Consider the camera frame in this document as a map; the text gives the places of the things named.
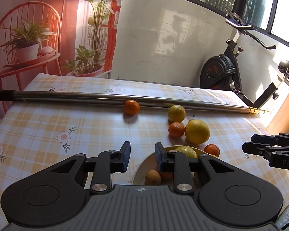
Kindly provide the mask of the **printed room backdrop cloth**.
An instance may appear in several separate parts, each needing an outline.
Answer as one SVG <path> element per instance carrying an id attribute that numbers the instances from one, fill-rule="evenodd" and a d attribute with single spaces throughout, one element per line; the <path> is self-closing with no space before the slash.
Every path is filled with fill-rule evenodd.
<path id="1" fill-rule="evenodd" d="M 122 0 L 0 0 L 0 90 L 38 73 L 105 77 Z"/>

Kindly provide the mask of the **brown kiwi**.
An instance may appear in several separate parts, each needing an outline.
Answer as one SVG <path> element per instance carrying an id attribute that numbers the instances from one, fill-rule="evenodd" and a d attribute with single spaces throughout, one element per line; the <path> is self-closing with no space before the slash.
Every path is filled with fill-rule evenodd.
<path id="1" fill-rule="evenodd" d="M 161 183 L 161 176 L 158 171 L 150 170 L 145 175 L 146 185 L 159 185 Z"/>

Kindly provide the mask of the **long metal pole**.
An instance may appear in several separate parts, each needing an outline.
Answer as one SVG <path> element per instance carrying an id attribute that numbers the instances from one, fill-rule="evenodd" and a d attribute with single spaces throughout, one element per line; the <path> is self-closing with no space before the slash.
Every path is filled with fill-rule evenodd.
<path id="1" fill-rule="evenodd" d="M 195 100 L 156 98 L 150 96 L 54 91 L 0 90 L 0 101 L 84 103 L 123 106 L 129 100 L 136 101 L 142 107 L 169 108 L 173 105 L 181 105 L 188 110 L 207 110 L 212 112 L 240 114 L 271 113 L 268 110 L 257 109 L 250 106 L 228 105 L 223 103 L 203 102 Z"/>

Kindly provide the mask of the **small round yellow lemon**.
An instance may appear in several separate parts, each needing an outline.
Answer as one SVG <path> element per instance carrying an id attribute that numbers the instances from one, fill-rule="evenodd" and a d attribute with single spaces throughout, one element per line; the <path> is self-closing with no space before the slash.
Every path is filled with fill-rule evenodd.
<path id="1" fill-rule="evenodd" d="M 173 105 L 168 110 L 168 119 L 170 122 L 181 123 L 186 116 L 186 110 L 181 105 Z"/>

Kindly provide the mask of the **tangerine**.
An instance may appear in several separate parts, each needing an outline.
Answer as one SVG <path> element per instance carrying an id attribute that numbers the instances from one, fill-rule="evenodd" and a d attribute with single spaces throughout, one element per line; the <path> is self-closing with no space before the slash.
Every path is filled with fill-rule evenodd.
<path id="1" fill-rule="evenodd" d="M 210 155 L 213 155 L 215 157 L 219 157 L 219 155 L 220 155 L 220 149 L 215 144 L 206 145 L 203 151 L 210 154 Z"/>
<path id="2" fill-rule="evenodd" d="M 169 172 L 161 172 L 158 170 L 158 167 L 156 167 L 156 171 L 159 173 L 162 181 L 168 181 L 173 179 L 173 174 Z"/>
<path id="3" fill-rule="evenodd" d="M 128 100 L 124 104 L 124 113 L 130 116 L 138 114 L 140 111 L 140 105 L 134 100 Z"/>
<path id="4" fill-rule="evenodd" d="M 182 123 L 173 122 L 168 128 L 169 136 L 178 139 L 185 133 L 185 127 Z"/>

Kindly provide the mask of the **wooden panel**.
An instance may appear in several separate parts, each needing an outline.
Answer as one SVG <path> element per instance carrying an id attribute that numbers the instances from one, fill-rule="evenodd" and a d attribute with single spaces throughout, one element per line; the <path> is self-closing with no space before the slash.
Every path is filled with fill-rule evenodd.
<path id="1" fill-rule="evenodd" d="M 289 133 L 289 94 L 277 114 L 269 123 L 267 130 L 270 134 L 277 134 L 280 132 Z"/>

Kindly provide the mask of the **large lemon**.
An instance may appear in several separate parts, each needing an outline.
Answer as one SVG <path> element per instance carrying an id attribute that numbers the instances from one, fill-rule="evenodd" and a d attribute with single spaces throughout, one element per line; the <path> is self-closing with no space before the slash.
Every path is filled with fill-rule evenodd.
<path id="1" fill-rule="evenodd" d="M 186 139 L 193 144 L 203 144 L 210 138 L 209 126 L 200 119 L 191 119 L 185 127 Z"/>
<path id="2" fill-rule="evenodd" d="M 200 187 L 200 183 L 199 183 L 199 180 L 198 180 L 198 177 L 197 177 L 197 173 L 194 172 L 194 183 L 197 187 Z"/>

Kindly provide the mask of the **beige round plate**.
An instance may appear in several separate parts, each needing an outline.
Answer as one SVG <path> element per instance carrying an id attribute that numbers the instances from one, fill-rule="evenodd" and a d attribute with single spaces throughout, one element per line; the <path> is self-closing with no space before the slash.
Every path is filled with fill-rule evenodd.
<path id="1" fill-rule="evenodd" d="M 175 150 L 179 146 L 181 146 L 181 145 L 168 146 L 168 147 L 164 147 L 164 148 L 165 148 L 165 151 L 168 152 L 169 150 Z M 194 148 L 194 147 L 191 147 L 191 148 L 193 148 L 196 151 L 197 156 L 200 156 L 201 154 L 208 154 L 208 153 L 206 153 L 203 150 L 200 150 L 198 148 Z M 155 153 L 154 152 L 151 155 L 149 155 L 148 157 L 146 157 L 136 167 L 136 171 L 134 173 L 134 176 L 133 176 L 131 184 L 132 185 L 145 185 L 146 186 L 146 184 L 145 184 L 145 175 L 150 170 L 156 170 L 156 160 L 155 160 Z M 194 172 L 191 172 L 191 175 L 192 175 L 193 183 L 194 183 Z M 172 187 L 173 187 L 173 179 L 172 180 L 168 180 L 168 181 L 162 181 L 161 180 L 160 185 L 168 185 L 172 189 Z"/>

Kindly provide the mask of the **green apple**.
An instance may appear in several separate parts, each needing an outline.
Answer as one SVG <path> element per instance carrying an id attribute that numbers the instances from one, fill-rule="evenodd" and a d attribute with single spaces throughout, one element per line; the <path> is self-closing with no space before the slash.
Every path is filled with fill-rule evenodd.
<path id="1" fill-rule="evenodd" d="M 196 151 L 189 146 L 179 146 L 175 149 L 177 152 L 184 153 L 189 158 L 198 158 Z"/>

